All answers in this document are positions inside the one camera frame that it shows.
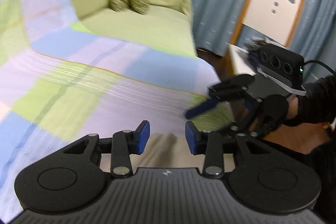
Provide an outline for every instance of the blue finger pad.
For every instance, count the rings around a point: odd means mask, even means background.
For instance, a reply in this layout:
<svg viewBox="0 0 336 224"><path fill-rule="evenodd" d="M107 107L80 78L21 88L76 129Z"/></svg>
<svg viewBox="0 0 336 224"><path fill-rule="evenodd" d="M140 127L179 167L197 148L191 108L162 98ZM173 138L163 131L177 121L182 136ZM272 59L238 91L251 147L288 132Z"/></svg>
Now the blue finger pad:
<svg viewBox="0 0 336 224"><path fill-rule="evenodd" d="M151 132L151 127L150 127L149 122L147 122L139 134L139 140L138 140L138 146L137 146L138 154L142 154L143 151L145 150L147 141L150 136L150 132Z"/></svg>
<svg viewBox="0 0 336 224"><path fill-rule="evenodd" d="M196 153L196 141L193 131L188 126L188 123L185 123L185 138L187 140L190 153L195 155Z"/></svg>
<svg viewBox="0 0 336 224"><path fill-rule="evenodd" d="M210 99L210 100L206 100L204 103L188 110L186 113L185 113L185 117L186 119L188 120L191 120L192 118L204 113L204 112L207 112L208 110L211 110L213 108L216 107L216 105L219 103L219 99L215 98L215 99Z"/></svg>

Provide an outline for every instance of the white strap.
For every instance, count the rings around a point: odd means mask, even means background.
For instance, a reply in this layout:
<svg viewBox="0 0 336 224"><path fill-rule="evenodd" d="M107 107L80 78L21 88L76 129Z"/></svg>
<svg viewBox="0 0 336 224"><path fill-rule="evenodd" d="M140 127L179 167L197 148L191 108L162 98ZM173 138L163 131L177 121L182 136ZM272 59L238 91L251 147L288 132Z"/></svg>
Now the white strap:
<svg viewBox="0 0 336 224"><path fill-rule="evenodd" d="M263 72L261 70L261 68L257 68L257 71L259 73L261 73L262 75L264 75L266 78L271 79L273 82L277 83L279 86L281 86L284 90L290 92L291 94L296 94L296 95L300 95L300 96L306 96L306 90L303 86L301 86L303 88L303 90L295 90L289 86L287 86L286 84L282 83L281 81L279 81L278 79L275 79L274 77L266 74L265 72Z"/></svg>

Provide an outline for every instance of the wooden floor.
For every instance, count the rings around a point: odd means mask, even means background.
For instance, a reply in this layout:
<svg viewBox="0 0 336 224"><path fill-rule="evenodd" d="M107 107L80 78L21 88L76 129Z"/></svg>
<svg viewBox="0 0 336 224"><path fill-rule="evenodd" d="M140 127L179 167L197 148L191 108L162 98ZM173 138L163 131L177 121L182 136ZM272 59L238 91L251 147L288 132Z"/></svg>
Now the wooden floor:
<svg viewBox="0 0 336 224"><path fill-rule="evenodd" d="M211 64L216 71L219 68L220 56L215 55L206 50L197 50L200 58ZM221 80L225 79L225 75L220 75ZM238 101L232 104L235 117L244 115L241 110L243 102ZM275 132L270 133L266 139L268 141L278 143L297 152L307 154L315 147L329 140L329 136L324 129L323 124L308 124L304 123L297 127L281 126Z"/></svg>

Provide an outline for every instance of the logo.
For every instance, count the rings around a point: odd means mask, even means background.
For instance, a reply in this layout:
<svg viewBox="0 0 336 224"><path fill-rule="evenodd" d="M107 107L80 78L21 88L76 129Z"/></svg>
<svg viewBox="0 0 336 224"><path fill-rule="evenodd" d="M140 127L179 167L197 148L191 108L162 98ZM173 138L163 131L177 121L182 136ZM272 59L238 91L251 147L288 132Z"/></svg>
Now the logo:
<svg viewBox="0 0 336 224"><path fill-rule="evenodd" d="M166 170L165 172L162 172L162 174L164 174L165 176L168 176L169 174L171 174L171 171Z"/></svg>

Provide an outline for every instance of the plaid blanket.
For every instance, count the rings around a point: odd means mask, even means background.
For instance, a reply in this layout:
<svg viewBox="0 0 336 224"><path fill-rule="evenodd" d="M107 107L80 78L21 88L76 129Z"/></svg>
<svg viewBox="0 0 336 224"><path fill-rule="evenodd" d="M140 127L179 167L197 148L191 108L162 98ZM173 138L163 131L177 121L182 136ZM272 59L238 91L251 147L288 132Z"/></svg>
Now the plaid blanket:
<svg viewBox="0 0 336 224"><path fill-rule="evenodd" d="M88 133L134 130L181 135L183 113L218 81L205 61L100 37L71 0L0 0L0 219L21 206L16 175ZM225 106L195 119L200 129L231 120Z"/></svg>

